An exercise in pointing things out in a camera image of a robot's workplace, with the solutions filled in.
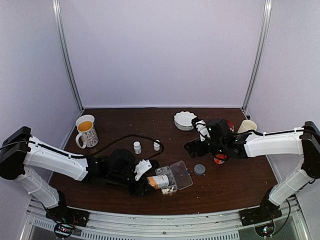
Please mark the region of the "grey bottle cap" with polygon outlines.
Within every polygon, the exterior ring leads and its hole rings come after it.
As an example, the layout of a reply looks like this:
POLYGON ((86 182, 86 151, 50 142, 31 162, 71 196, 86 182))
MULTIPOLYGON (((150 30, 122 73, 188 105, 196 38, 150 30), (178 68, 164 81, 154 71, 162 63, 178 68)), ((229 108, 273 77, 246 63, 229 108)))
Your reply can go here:
POLYGON ((193 170, 197 176, 203 176, 206 172, 206 167, 203 164, 196 164, 193 170))

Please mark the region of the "grey capped vitamin bottle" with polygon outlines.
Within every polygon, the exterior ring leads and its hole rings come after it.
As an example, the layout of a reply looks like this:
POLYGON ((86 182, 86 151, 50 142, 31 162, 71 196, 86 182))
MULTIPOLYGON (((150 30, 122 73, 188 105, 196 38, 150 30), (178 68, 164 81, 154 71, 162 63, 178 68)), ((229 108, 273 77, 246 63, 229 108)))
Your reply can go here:
POLYGON ((162 188, 167 188, 169 186, 169 178, 165 174, 149 176, 146 179, 147 179, 149 185, 156 190, 162 189, 162 188))

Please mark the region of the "orange pill bottle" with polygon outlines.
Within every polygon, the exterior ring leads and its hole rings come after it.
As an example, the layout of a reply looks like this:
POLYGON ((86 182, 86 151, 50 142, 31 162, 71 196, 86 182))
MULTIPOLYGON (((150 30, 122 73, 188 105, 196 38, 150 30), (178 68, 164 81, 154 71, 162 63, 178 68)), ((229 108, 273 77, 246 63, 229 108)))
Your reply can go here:
POLYGON ((217 165, 222 165, 227 159, 227 156, 225 154, 217 154, 214 156, 214 162, 217 165))

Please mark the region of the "clear plastic pill organizer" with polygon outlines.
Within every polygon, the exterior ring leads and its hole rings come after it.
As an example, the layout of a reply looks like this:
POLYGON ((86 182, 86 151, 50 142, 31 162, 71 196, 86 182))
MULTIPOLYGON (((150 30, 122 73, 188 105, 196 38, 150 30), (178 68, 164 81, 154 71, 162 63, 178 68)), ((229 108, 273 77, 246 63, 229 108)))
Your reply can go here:
POLYGON ((155 170, 155 173, 156 175, 167 175, 169 179, 168 187, 174 186, 176 188, 175 192, 184 190, 193 185, 190 172, 183 160, 173 163, 170 166, 160 167, 155 170))

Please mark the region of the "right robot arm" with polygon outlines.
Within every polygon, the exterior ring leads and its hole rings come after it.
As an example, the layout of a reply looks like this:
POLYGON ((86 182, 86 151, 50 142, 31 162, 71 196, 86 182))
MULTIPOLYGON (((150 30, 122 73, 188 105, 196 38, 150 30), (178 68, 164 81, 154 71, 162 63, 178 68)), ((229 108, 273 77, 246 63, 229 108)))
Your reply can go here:
POLYGON ((287 198, 320 177, 320 130, 312 121, 291 130, 270 133, 256 130, 234 133, 224 118, 208 122, 194 118, 191 123, 199 138, 186 143, 184 148, 192 158, 208 153, 213 156, 222 154, 226 161, 271 155, 303 157, 302 163, 261 201, 256 210, 261 221, 268 220, 287 198))

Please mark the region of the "white pills in organizer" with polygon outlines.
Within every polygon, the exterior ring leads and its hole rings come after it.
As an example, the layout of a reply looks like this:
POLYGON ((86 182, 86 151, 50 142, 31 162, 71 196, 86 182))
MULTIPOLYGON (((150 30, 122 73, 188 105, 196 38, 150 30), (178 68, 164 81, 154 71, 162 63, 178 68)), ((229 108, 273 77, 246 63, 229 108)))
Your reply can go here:
POLYGON ((161 192, 163 195, 172 195, 177 189, 174 186, 162 188, 161 192))

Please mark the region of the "white fluted ceramic bowl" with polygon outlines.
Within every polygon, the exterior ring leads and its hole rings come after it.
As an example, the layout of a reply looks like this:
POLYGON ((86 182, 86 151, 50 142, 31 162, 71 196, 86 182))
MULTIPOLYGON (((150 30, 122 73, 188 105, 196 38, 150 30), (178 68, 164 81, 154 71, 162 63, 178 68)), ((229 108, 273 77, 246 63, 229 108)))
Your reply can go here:
POLYGON ((190 131, 193 130, 194 127, 192 125, 192 120, 197 116, 189 111, 180 111, 177 112, 174 117, 175 126, 181 131, 190 131))

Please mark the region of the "small white pill bottle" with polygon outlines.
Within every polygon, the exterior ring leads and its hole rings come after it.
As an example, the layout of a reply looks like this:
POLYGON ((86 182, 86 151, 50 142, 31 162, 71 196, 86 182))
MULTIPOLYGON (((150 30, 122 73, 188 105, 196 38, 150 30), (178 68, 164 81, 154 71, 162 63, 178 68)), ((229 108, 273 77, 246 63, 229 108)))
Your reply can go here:
POLYGON ((156 139, 156 140, 153 142, 153 149, 154 149, 155 151, 160 151, 160 149, 161 149, 160 140, 156 139))

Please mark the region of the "red floral saucer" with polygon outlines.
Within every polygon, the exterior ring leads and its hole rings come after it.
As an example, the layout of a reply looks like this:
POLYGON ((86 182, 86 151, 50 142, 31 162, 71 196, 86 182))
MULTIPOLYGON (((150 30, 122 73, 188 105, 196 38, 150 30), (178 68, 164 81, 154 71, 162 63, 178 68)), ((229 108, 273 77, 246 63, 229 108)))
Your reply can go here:
POLYGON ((231 121, 229 121, 229 120, 227 120, 226 122, 227 122, 227 125, 228 125, 230 131, 231 131, 232 133, 234 133, 234 132, 235 132, 235 126, 234 126, 234 124, 233 124, 231 121))

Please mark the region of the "cream ribbed ceramic mug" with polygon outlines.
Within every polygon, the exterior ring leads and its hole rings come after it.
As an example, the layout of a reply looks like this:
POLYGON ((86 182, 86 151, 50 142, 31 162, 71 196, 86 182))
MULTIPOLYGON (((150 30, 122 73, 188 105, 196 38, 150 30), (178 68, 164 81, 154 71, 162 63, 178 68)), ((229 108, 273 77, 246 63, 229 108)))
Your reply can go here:
POLYGON ((241 133, 247 132, 249 130, 256 131, 257 129, 258 129, 258 126, 254 121, 249 120, 249 119, 245 119, 241 122, 241 125, 238 128, 237 133, 241 134, 241 133))

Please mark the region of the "floral mug yellow inside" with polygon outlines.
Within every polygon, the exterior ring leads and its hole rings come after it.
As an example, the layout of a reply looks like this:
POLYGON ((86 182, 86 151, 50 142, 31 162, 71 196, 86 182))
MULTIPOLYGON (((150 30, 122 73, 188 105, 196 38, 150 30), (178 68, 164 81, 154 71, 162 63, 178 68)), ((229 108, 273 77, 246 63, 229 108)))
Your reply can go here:
POLYGON ((80 149, 93 148, 99 143, 93 115, 86 114, 79 117, 75 122, 75 126, 78 132, 75 142, 80 149))

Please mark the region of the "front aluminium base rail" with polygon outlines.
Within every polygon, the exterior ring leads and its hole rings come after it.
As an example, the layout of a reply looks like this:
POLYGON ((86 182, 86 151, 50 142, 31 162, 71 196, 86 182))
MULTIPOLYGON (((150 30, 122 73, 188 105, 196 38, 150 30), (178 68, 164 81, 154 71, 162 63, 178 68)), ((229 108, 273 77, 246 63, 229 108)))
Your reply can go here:
MULTIPOLYGON (((312 240, 296 197, 281 205, 282 216, 273 222, 244 226, 240 210, 183 215, 136 215, 86 210, 85 227, 77 226, 66 240, 312 240), (256 230, 275 224, 276 235, 261 237, 256 230)), ((26 210, 18 240, 59 240, 55 222, 46 218, 38 200, 32 198, 26 210)))

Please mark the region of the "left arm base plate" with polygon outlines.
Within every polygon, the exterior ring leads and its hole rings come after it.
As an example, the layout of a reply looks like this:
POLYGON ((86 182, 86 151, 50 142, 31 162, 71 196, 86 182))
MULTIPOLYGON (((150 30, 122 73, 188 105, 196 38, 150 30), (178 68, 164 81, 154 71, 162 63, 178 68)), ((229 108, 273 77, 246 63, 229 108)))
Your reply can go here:
POLYGON ((70 226, 86 227, 90 213, 85 210, 57 206, 54 208, 44 208, 46 217, 56 223, 67 224, 70 226))

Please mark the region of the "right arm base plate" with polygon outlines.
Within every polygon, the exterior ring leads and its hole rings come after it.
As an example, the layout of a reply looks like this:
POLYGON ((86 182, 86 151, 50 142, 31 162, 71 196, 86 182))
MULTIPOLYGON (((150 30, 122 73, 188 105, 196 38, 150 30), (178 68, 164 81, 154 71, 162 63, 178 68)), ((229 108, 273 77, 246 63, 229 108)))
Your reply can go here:
POLYGON ((239 211, 242 226, 256 225, 263 222, 270 222, 275 218, 280 218, 282 212, 279 209, 269 209, 267 207, 246 208, 239 211))

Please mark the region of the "aluminium frame post left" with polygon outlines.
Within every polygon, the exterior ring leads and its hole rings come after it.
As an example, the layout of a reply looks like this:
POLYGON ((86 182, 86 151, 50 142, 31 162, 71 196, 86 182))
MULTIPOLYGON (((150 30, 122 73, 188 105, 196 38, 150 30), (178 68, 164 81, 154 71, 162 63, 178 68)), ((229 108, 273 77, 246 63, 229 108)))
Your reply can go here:
POLYGON ((67 73, 68 81, 70 83, 71 91, 74 96, 77 108, 80 112, 82 112, 84 110, 84 107, 83 107, 83 103, 80 98, 79 90, 78 90, 76 80, 74 77, 74 72, 72 69, 71 59, 70 59, 66 36, 65 36, 65 31, 64 31, 60 1, 53 0, 52 7, 53 7, 53 14, 54 14, 55 22, 56 22, 58 37, 59 37, 61 51, 62 51, 62 58, 63 58, 65 70, 67 73))

